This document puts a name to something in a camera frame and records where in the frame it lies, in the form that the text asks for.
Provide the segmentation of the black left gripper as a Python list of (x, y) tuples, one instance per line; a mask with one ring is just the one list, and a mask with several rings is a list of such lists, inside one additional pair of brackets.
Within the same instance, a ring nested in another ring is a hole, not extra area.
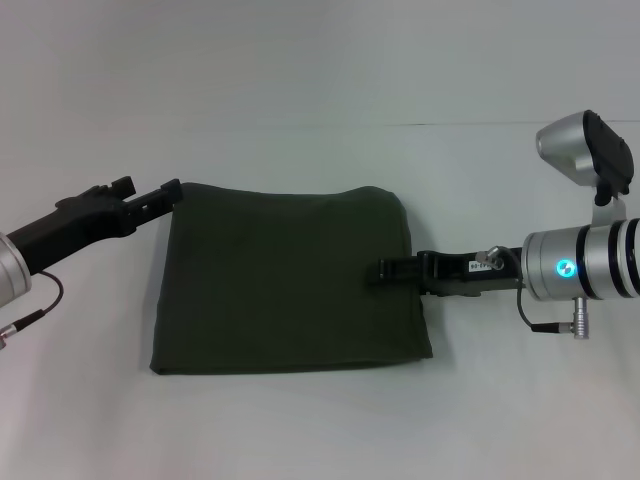
[(38, 274), (70, 255), (101, 240), (122, 238), (171, 213), (183, 199), (182, 185), (173, 179), (137, 199), (130, 176), (111, 185), (94, 186), (55, 204), (55, 210), (10, 233), (9, 240), (24, 258), (30, 274)]

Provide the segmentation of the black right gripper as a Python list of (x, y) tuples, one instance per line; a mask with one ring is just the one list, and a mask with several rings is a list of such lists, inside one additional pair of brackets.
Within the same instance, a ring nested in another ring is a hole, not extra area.
[(366, 283), (373, 286), (404, 285), (422, 294), (438, 297), (479, 297), (484, 292), (515, 290), (521, 247), (512, 254), (500, 253), (503, 267), (495, 270), (476, 261), (476, 252), (444, 254), (420, 251), (417, 256), (379, 259), (366, 270)]

